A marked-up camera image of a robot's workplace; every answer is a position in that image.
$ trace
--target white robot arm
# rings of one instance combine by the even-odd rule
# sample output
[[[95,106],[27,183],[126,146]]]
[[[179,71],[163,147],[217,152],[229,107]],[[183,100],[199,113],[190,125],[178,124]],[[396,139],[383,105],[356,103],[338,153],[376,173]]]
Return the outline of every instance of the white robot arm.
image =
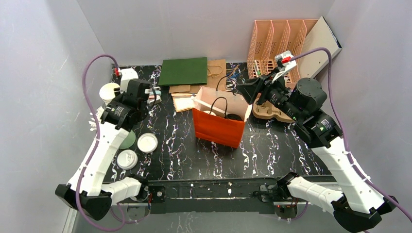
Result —
[[[266,101],[295,120],[297,135],[319,156],[332,173],[342,191],[331,190],[306,181],[296,173],[289,173],[277,182],[272,193],[283,199],[304,199],[319,206],[350,232],[375,227],[381,215],[392,211],[395,205],[366,182],[370,179],[353,159],[349,162],[342,130],[334,119],[320,108],[327,99],[322,86],[315,79],[303,78],[290,92],[285,87],[284,74],[296,66],[289,51],[275,57],[277,67],[268,75],[249,79],[239,84],[238,90],[252,104],[261,93],[258,105]],[[352,166],[366,177],[362,179]]]
[[[81,170],[86,167],[80,189],[81,206],[84,212],[95,220],[100,220],[112,205],[130,197],[142,195],[146,180],[137,175],[121,181],[103,184],[104,176],[120,144],[128,136],[132,127],[146,118],[150,83],[139,80],[133,73],[123,74],[120,88],[114,90],[115,98],[107,104],[99,119],[100,137],[93,140],[83,162],[67,184],[60,184],[55,194],[69,207],[77,209],[75,192]],[[86,166],[96,142],[99,144]]]

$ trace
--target white plastic lid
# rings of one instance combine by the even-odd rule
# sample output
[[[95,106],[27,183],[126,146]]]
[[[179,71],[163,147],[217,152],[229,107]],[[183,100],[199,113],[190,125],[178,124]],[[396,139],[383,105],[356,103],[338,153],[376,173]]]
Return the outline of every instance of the white plastic lid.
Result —
[[[153,152],[157,147],[157,138],[153,133],[145,133],[137,140],[137,147],[143,153]]]
[[[108,83],[100,88],[99,95],[105,101],[111,101],[115,97],[115,88],[120,86],[117,83]]]
[[[137,155],[132,150],[124,150],[117,156],[117,165],[121,169],[130,170],[137,164]]]
[[[216,114],[214,112],[211,112],[210,110],[206,110],[206,111],[203,111],[203,112],[207,113],[207,114],[211,114],[212,116],[216,116]]]

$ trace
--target gray wall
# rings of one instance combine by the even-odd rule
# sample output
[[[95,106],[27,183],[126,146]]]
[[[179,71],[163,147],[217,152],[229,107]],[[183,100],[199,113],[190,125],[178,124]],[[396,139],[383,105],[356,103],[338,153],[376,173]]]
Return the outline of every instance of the gray wall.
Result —
[[[318,19],[333,0],[77,0],[123,65],[206,56],[245,61],[255,19]]]
[[[326,16],[343,47],[333,63],[332,92],[351,151],[372,182],[410,212],[411,11],[407,0],[336,0]],[[395,210],[371,232],[412,232],[412,224]]]
[[[143,217],[143,208],[130,210],[133,219]],[[98,224],[114,228],[120,225],[110,214]],[[305,215],[290,224],[272,215],[258,213],[169,213],[149,215],[139,224],[124,226],[119,233],[346,233],[329,213],[316,206],[309,206]],[[80,216],[74,224],[73,233],[102,233]]]
[[[54,190],[92,142],[81,73],[102,52],[76,1],[1,1],[0,232],[63,229],[69,208]],[[104,60],[90,71],[96,105],[110,69]]]

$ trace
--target black bag handle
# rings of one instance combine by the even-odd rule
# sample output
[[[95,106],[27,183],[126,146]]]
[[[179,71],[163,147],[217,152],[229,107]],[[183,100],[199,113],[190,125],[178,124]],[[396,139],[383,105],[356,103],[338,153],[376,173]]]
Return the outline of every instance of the black bag handle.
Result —
[[[210,112],[209,112],[209,114],[212,112],[212,110],[213,110],[213,105],[215,105],[215,103],[216,103],[216,101],[217,101],[218,99],[224,99],[224,100],[226,101],[226,108],[224,109],[224,118],[226,118],[226,117],[227,117],[227,115],[226,115],[226,112],[227,112],[227,99],[226,99],[225,97],[222,97],[222,96],[217,97],[217,98],[215,99],[215,101],[213,102],[212,106],[210,107]]]
[[[218,87],[219,87],[220,81],[221,81],[222,79],[224,79],[224,78],[228,78],[229,81],[232,82],[232,84],[233,84],[233,92],[232,92],[232,93],[233,93],[233,95],[235,95],[235,85],[236,85],[236,82],[235,82],[234,80],[230,79],[228,76],[224,76],[223,78],[221,78],[221,79],[219,80],[218,84],[216,85],[216,91],[218,91]]]

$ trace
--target red clip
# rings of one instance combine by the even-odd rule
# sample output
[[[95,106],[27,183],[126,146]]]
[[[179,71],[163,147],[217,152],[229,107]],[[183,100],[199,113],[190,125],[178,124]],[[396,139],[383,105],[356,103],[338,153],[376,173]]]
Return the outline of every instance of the red clip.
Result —
[[[282,59],[282,64],[285,64],[289,61],[291,61],[291,57],[285,57],[285,58]]]

